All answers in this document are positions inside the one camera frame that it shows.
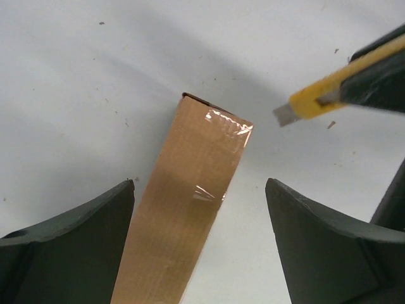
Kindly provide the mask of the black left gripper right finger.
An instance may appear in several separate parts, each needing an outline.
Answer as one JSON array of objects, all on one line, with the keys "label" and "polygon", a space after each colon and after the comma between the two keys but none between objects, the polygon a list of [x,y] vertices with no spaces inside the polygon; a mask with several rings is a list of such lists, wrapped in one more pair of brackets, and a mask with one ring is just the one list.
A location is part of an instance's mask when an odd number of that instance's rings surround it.
[{"label": "black left gripper right finger", "polygon": [[265,187],[292,303],[404,303],[404,233]]}]

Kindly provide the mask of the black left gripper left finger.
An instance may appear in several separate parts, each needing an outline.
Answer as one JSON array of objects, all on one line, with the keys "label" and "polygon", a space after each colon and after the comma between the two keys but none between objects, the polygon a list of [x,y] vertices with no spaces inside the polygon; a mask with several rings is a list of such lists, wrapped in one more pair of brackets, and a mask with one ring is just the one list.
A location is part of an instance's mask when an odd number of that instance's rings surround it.
[{"label": "black left gripper left finger", "polygon": [[134,209],[125,180],[1,238],[1,303],[110,303]]}]

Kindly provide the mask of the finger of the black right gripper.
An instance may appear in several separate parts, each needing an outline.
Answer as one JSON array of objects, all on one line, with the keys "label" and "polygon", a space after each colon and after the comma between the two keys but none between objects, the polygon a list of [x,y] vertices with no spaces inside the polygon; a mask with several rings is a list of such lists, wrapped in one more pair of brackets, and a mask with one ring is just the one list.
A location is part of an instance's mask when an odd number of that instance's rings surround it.
[{"label": "finger of the black right gripper", "polygon": [[367,46],[362,47],[361,49],[357,50],[349,59],[349,63],[352,61],[366,55],[367,53],[375,50],[376,48],[379,48],[380,46],[383,46],[384,44],[390,42],[391,40],[394,40],[398,38],[399,36],[404,35],[405,33],[405,27],[397,27],[394,30],[390,31],[389,33],[385,34],[384,36],[381,36],[377,40],[369,43]]},{"label": "finger of the black right gripper", "polygon": [[404,57],[390,56],[343,81],[340,101],[404,113]]}]

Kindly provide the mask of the yellow utility knife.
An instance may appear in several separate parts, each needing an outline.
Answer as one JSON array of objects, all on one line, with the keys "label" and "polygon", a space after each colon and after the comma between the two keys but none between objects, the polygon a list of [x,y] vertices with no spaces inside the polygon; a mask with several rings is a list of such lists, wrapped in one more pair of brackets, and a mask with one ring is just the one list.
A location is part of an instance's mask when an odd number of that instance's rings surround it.
[{"label": "yellow utility knife", "polygon": [[350,105],[340,101],[341,83],[400,50],[404,50],[403,35],[294,93],[286,104],[273,110],[273,114],[277,118],[279,125],[284,127],[299,120],[310,120]]}]

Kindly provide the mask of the brown cardboard express box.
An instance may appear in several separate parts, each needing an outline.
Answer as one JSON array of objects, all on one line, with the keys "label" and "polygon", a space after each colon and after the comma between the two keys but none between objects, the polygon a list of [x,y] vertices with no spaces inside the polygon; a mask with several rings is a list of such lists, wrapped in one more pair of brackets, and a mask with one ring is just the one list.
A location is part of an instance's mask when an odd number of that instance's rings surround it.
[{"label": "brown cardboard express box", "polygon": [[179,303],[254,125],[183,93],[131,219],[112,303]]}]

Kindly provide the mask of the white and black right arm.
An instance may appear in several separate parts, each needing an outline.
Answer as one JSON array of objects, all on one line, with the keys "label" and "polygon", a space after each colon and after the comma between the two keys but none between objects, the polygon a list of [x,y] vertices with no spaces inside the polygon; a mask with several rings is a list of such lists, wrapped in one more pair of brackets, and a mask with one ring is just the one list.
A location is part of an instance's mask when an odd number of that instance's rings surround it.
[{"label": "white and black right arm", "polygon": [[[404,113],[404,50],[400,50],[341,83],[340,100],[351,105]],[[404,164],[377,207],[371,223],[404,231]]]}]

